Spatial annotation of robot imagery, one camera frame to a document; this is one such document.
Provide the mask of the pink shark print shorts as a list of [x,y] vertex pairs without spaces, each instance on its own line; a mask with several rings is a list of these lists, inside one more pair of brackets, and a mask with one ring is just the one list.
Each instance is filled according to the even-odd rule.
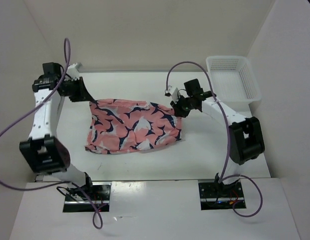
[[154,150],[182,139],[174,109],[149,101],[100,99],[90,103],[85,150],[104,155]]

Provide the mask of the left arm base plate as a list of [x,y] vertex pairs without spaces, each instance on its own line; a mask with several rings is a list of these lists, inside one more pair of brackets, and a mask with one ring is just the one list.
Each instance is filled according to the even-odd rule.
[[[77,188],[56,187],[57,191],[64,196],[64,213],[88,213],[94,212],[93,206],[87,197]],[[111,184],[94,183],[91,191],[86,194],[91,199],[99,212],[108,212],[110,207]]]

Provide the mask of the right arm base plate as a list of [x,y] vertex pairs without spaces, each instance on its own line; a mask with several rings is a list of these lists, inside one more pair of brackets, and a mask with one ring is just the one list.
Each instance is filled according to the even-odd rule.
[[244,193],[240,181],[230,185],[217,186],[217,181],[198,181],[200,206],[202,211],[245,209]]

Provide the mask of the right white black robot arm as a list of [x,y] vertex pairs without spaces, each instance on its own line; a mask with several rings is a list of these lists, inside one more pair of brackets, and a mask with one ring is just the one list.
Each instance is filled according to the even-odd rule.
[[184,83],[187,97],[179,89],[168,85],[165,95],[171,97],[175,115],[185,118],[191,110],[198,110],[226,127],[227,163],[217,174],[215,193],[224,197],[231,192],[241,175],[242,166],[265,151],[260,122],[256,117],[246,117],[221,102],[212,91],[204,91],[198,79]]

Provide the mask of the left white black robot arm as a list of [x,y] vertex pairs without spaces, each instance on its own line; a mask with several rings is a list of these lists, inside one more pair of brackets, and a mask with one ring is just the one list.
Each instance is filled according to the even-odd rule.
[[32,84],[36,100],[33,126],[19,149],[34,173],[68,182],[70,193],[88,200],[95,192],[91,178],[71,164],[69,151],[57,138],[65,98],[72,102],[93,101],[80,76],[80,66],[74,63],[63,70],[55,62],[43,64],[43,75]]

